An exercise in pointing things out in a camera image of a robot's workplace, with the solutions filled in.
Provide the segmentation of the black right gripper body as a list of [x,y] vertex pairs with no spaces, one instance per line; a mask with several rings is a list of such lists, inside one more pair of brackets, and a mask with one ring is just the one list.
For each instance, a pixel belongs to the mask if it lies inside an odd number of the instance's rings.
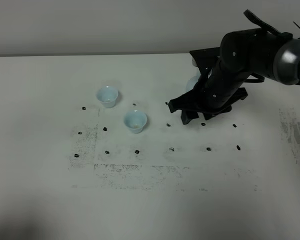
[[231,72],[218,59],[210,71],[200,76],[192,90],[168,102],[169,110],[217,115],[231,106],[229,100],[247,78],[246,71]]

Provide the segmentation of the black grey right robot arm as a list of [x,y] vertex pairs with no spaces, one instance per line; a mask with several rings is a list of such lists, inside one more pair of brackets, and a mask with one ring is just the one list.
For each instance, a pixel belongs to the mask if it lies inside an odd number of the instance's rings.
[[283,85],[300,85],[300,38],[280,32],[250,10],[245,17],[257,28],[227,33],[219,47],[190,51],[200,72],[193,89],[171,99],[171,113],[181,111],[187,125],[202,113],[205,120],[228,113],[248,93],[243,83],[266,78]]

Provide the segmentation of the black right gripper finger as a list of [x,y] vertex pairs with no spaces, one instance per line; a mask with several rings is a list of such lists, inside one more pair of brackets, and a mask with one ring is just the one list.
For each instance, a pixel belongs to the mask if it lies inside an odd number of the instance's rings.
[[182,111],[181,112],[181,121],[183,125],[187,125],[194,119],[198,119],[199,115],[197,112],[194,111]]
[[210,120],[218,115],[220,115],[220,113],[203,113],[203,117],[205,120]]

